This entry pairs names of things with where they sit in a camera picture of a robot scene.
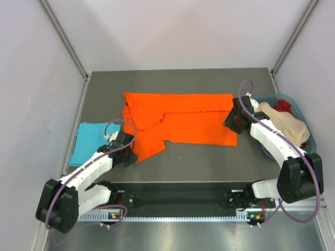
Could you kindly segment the orange t-shirt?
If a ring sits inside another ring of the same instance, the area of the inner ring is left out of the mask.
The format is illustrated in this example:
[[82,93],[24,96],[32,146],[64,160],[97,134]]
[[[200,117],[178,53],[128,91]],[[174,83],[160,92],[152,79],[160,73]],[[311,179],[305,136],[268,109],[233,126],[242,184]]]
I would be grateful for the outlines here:
[[136,135],[134,153],[142,162],[165,150],[165,142],[237,146],[223,125],[233,94],[124,93],[124,131]]

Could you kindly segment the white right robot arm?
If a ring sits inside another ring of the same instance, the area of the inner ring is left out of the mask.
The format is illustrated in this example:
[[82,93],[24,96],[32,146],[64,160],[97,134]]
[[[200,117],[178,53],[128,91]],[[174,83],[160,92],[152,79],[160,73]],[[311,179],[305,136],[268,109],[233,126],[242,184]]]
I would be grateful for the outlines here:
[[256,207],[264,198],[294,203],[323,194],[321,157],[290,144],[268,115],[254,111],[252,101],[250,96],[233,98],[233,108],[224,126],[238,134],[248,132],[272,155],[281,170],[277,179],[249,185],[244,194],[246,204]]

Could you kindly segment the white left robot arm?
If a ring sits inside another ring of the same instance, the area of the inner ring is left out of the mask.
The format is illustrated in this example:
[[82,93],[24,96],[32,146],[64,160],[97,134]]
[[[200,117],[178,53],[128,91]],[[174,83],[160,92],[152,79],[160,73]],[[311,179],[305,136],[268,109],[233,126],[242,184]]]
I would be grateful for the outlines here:
[[134,141],[133,135],[117,131],[75,171],[59,180],[49,179],[43,187],[35,218],[47,229],[67,233],[89,211],[119,204],[116,186],[98,178],[116,166],[128,167],[137,161],[132,150]]

